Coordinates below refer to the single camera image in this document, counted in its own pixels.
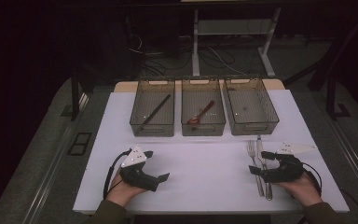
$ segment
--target wire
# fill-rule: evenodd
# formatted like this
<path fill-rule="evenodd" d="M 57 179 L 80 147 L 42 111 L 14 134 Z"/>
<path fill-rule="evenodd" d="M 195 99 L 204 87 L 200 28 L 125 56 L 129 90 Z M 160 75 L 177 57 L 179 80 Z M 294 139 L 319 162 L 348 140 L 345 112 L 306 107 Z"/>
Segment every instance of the wire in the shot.
<path fill-rule="evenodd" d="M 121 183 L 121 182 L 123 182 L 123 179 L 120 179 L 120 181 L 118 181 L 112 188 L 110 188 L 110 190 L 107 191 L 106 196 L 109 194 L 109 192 L 110 192 L 113 188 L 115 188 L 115 187 L 116 187 L 119 183 Z"/>
<path fill-rule="evenodd" d="M 163 75 L 158 69 L 156 69 L 156 68 L 154 68 L 154 67 L 151 67 L 151 66 L 143 66 L 142 68 L 145 70 L 145 76 L 146 76 L 146 77 L 147 77 L 147 72 L 151 73 L 151 74 L 154 75 L 155 77 L 161 77 L 161 76 L 164 77 L 164 75 Z"/>
<path fill-rule="evenodd" d="M 236 70 L 236 69 L 230 67 L 228 64 L 226 64 L 225 61 L 219 56 L 219 54 L 217 54 L 217 52 L 214 51 L 214 49 L 209 48 L 209 47 L 207 47 L 207 48 L 210 49 L 210 50 L 220 59 L 220 61 L 221 61 L 227 68 L 231 69 L 231 70 L 234 71 L 234 72 L 238 72 L 238 73 L 240 73 L 240 74 L 242 74 L 242 75 L 246 75 L 246 74 L 244 74 L 243 72 L 238 71 L 238 70 Z"/>
<path fill-rule="evenodd" d="M 158 76 L 164 77 L 165 70 L 164 70 L 164 72 L 161 72 L 161 71 L 159 71 L 159 70 L 157 69 L 157 67 L 149 66 L 149 65 L 147 65 L 147 64 L 145 64 L 145 68 L 146 68 L 148 71 L 150 71 L 150 72 L 153 72 L 153 70 L 154 70 L 154 71 L 156 71 L 155 74 L 157 74 Z"/>
<path fill-rule="evenodd" d="M 158 65 L 158 67 L 164 68 L 166 70 L 179 70 L 179 69 L 182 69 L 182 68 L 186 67 L 188 65 L 188 63 L 190 62 L 190 59 L 191 59 L 191 54 L 189 54 L 189 56 L 187 57 L 187 60 L 186 60 L 185 64 L 183 64 L 183 65 L 181 65 L 179 67 L 174 67 L 174 68 L 164 66 L 162 63 L 158 63 L 158 62 L 155 62 L 153 60 L 147 60 L 147 61 L 151 62 L 151 63 L 155 63 L 155 64 Z"/>
<path fill-rule="evenodd" d="M 140 51 L 140 50 L 136 50 L 136 49 L 129 49 L 130 51 L 132 52 L 135 52 L 135 53 L 140 53 L 140 54 L 144 54 L 146 56 L 152 56 L 152 55 L 161 55 L 161 54 L 165 54 L 164 52 L 150 52 L 150 53 L 146 53 L 146 52 L 143 52 L 143 51 Z"/>
<path fill-rule="evenodd" d="M 116 163 L 118 162 L 118 160 L 120 160 L 121 157 L 123 156 L 128 156 L 130 155 L 130 152 L 132 151 L 132 149 L 130 148 L 130 150 L 128 151 L 125 151 L 125 152 L 122 152 L 120 155 L 118 155 L 118 157 L 115 159 L 115 161 L 113 162 L 112 166 L 109 167 L 109 171 L 107 173 L 107 176 L 106 176 L 106 180 L 105 180 L 105 184 L 104 184 L 104 187 L 103 187 L 103 198 L 106 199 L 106 196 L 107 194 L 109 193 L 110 190 L 108 190 L 109 188 L 109 184 L 110 184 L 110 179 L 112 178 L 112 174 L 113 174 L 113 171 L 115 170 L 115 166 L 116 166 Z"/>
<path fill-rule="evenodd" d="M 211 50 L 210 50 L 210 47 L 203 46 L 203 47 L 201 47 L 201 48 L 206 48 L 206 49 L 208 50 L 208 52 L 211 51 Z M 225 52 L 225 54 L 228 55 L 228 56 L 232 59 L 230 62 L 227 62 L 226 60 L 224 60 L 226 64 L 235 63 L 235 57 L 234 57 L 232 54 L 228 53 L 226 50 L 222 50 L 222 49 L 220 49 L 220 50 L 221 50 L 222 52 Z M 219 58 L 216 58 L 216 57 L 215 57 L 215 54 L 214 54 L 214 53 L 211 53 L 211 54 L 213 55 L 213 57 L 208 57 L 208 56 L 206 56 L 206 55 L 204 55 L 204 54 L 203 54 L 203 56 L 206 57 L 207 59 L 214 60 L 214 61 L 216 61 L 216 62 L 221 62 L 221 61 L 219 60 Z"/>
<path fill-rule="evenodd" d="M 322 190 L 322 178 L 321 176 L 319 175 L 319 173 L 315 170 L 315 168 L 313 168 L 312 166 L 310 166 L 309 164 L 306 164 L 305 162 L 302 162 L 304 165 L 307 165 L 310 169 L 312 169 L 315 174 L 319 177 L 319 187 L 321 188 Z"/>
<path fill-rule="evenodd" d="M 211 63 L 208 63 L 208 62 L 205 60 L 205 58 L 209 58 L 209 57 L 206 56 L 204 53 L 202 53 L 202 52 L 200 52 L 200 51 L 199 51 L 199 56 L 200 56 L 200 59 L 202 59 L 202 61 L 203 61 L 204 63 L 208 64 L 209 66 L 211 66 L 211 67 L 213 67 L 213 68 L 226 68 L 224 65 L 222 65 L 222 66 L 216 66 L 216 65 L 213 65 L 213 64 L 211 64 Z"/>
<path fill-rule="evenodd" d="M 141 37 L 140 37 L 140 36 L 138 36 L 138 35 L 133 35 L 133 36 L 138 37 L 138 40 L 139 40 L 139 46 L 138 46 L 138 48 L 136 48 L 136 49 L 140 49 L 140 48 L 142 47 L 142 44 L 143 44 Z"/>

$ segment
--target sleeve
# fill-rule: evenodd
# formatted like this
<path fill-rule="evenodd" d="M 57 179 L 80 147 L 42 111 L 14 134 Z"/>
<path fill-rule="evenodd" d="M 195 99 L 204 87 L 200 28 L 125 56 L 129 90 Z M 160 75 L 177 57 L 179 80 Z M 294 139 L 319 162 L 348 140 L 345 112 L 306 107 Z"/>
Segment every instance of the sleeve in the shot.
<path fill-rule="evenodd" d="M 95 214 L 84 224 L 120 224 L 126 214 L 127 210 L 122 206 L 103 200 Z"/>
<path fill-rule="evenodd" d="M 342 218 L 328 203 L 316 203 L 304 208 L 305 218 L 309 224 L 345 224 Z"/>

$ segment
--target hand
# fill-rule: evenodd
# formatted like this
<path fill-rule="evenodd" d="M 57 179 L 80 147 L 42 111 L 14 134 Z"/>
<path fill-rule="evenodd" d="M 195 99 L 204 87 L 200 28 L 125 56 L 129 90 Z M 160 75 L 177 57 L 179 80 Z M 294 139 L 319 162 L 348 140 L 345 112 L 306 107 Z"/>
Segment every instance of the hand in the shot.
<path fill-rule="evenodd" d="M 313 186 L 312 180 L 305 172 L 298 180 L 292 182 L 275 183 L 275 185 L 286 189 L 286 191 L 288 191 L 295 199 L 297 199 L 303 207 L 308 207 L 313 204 L 323 202 L 318 191 Z"/>
<path fill-rule="evenodd" d="M 136 195 L 143 193 L 146 189 L 133 187 L 123 181 L 120 175 L 120 169 L 118 168 L 115 178 L 113 178 L 110 184 L 109 193 L 106 196 L 106 200 L 116 203 L 125 207 L 130 200 Z"/>

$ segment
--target fork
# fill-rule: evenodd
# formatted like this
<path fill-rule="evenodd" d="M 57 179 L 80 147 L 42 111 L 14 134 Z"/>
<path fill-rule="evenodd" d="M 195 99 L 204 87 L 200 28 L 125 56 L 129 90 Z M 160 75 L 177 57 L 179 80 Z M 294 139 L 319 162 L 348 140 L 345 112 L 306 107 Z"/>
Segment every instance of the fork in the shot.
<path fill-rule="evenodd" d="M 255 163 L 255 140 L 248 141 L 248 155 L 252 158 L 254 167 L 257 167 L 257 164 Z M 260 175 L 255 175 L 255 181 L 257 182 L 258 194 L 260 197 L 264 197 L 264 190 L 261 185 Z"/>

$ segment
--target wrist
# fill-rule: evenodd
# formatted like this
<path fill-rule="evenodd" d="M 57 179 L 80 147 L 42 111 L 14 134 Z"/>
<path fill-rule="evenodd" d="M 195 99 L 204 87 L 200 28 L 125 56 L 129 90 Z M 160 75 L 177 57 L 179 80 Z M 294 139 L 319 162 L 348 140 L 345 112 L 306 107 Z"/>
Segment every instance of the wrist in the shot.
<path fill-rule="evenodd" d="M 130 195 L 127 195 L 123 192 L 115 192 L 113 190 L 106 196 L 107 201 L 116 203 L 122 207 L 125 207 L 131 199 L 132 197 Z"/>
<path fill-rule="evenodd" d="M 316 203 L 322 203 L 323 200 L 316 190 L 302 190 L 295 193 L 295 198 L 301 203 L 303 207 L 309 207 Z"/>

